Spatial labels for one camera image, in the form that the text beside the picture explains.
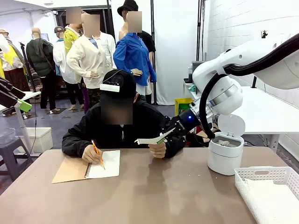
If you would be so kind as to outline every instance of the black jacket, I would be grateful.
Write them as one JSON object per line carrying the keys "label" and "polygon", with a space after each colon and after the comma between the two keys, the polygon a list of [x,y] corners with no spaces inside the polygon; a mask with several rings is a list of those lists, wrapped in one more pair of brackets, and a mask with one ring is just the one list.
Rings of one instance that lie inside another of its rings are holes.
{"label": "black jacket", "polygon": [[[100,103],[89,109],[87,114],[69,129],[62,139],[62,151],[69,156],[82,157],[86,146],[94,139],[97,147],[105,148],[148,148],[148,145],[134,143],[136,139],[156,138],[162,128],[170,123],[168,117],[163,116],[154,107],[143,100],[137,100],[133,105],[133,124],[104,125],[101,121]],[[185,146],[185,139],[172,136],[166,143],[165,157],[173,157]]]}
{"label": "black jacket", "polygon": [[46,77],[51,72],[54,72],[55,63],[53,60],[53,46],[44,39],[38,38],[31,40],[26,46],[26,55],[29,64],[37,72],[39,77]]}

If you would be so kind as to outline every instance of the white jacket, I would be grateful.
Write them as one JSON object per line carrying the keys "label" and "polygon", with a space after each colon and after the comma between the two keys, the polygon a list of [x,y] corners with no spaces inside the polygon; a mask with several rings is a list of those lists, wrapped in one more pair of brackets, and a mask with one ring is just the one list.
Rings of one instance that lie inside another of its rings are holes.
{"label": "white jacket", "polygon": [[[73,43],[66,62],[76,74],[83,77],[88,89],[99,88],[104,76],[111,70],[107,65],[105,50],[100,45],[97,49],[84,35]],[[98,73],[99,78],[90,78],[92,71]]]}
{"label": "white jacket", "polygon": [[70,84],[80,83],[81,77],[71,70],[71,68],[66,63],[66,53],[64,42],[56,42],[53,44],[53,59],[55,64],[59,66],[60,74],[64,81]]}

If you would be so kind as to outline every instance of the yellow jacket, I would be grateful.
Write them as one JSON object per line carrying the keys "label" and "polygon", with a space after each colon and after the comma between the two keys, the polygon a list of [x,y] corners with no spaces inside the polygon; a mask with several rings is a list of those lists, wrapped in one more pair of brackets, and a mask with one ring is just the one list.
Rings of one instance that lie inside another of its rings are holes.
{"label": "yellow jacket", "polygon": [[78,34],[75,30],[73,30],[71,27],[66,26],[65,32],[64,32],[64,47],[66,54],[70,51],[73,43],[80,37],[80,34]]}
{"label": "yellow jacket", "polygon": [[[10,64],[10,65],[13,65],[14,63],[14,57],[17,57],[18,58],[18,55],[17,53],[14,51],[13,47],[10,45],[9,46],[9,52],[8,53],[3,53],[4,55],[4,58],[5,60]],[[0,77],[2,78],[5,78],[5,75],[4,75],[4,71],[3,71],[3,68],[2,68],[3,64],[2,64],[2,60],[0,59]]]}

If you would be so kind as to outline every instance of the pencil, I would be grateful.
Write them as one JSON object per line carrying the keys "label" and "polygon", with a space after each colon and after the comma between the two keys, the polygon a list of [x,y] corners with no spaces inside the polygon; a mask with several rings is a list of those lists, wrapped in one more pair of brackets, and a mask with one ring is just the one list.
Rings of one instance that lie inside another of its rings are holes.
{"label": "pencil", "polygon": [[[93,143],[93,147],[94,147],[95,152],[99,155],[99,154],[100,154],[100,153],[99,153],[99,150],[98,150],[98,148],[95,146],[95,143],[94,143],[93,140],[92,140],[92,143]],[[101,162],[103,168],[105,169],[103,160],[100,160],[100,162]]]}

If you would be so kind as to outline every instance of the white table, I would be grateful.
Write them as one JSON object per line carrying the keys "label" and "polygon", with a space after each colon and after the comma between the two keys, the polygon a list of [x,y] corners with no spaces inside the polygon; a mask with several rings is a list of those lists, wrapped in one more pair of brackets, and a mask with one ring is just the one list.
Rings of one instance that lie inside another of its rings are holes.
{"label": "white table", "polygon": [[[27,99],[33,98],[33,97],[41,94],[40,91],[38,91],[38,92],[29,92],[29,91],[26,92],[26,91],[24,91],[24,93],[25,93],[25,96],[21,100],[27,100]],[[0,112],[5,110],[5,109],[7,109],[5,106],[0,105]],[[15,108],[15,111],[17,113],[17,118],[19,120],[19,124],[20,124],[21,130],[22,130],[25,142],[26,142],[27,150],[30,152],[31,149],[32,149],[32,145],[30,143],[30,139],[29,139],[29,136],[28,136],[28,132],[27,132],[27,129],[26,129],[21,111],[18,107]],[[32,150],[31,151],[31,156],[38,156],[38,155],[35,155],[35,153]]]}
{"label": "white table", "polygon": [[[192,99],[198,99],[200,96],[190,92],[190,86],[184,84],[184,89]],[[265,135],[266,144],[276,151],[281,134],[299,133],[298,108],[260,89],[249,86],[243,86],[242,89],[243,104],[232,114],[245,121],[245,134]]]}

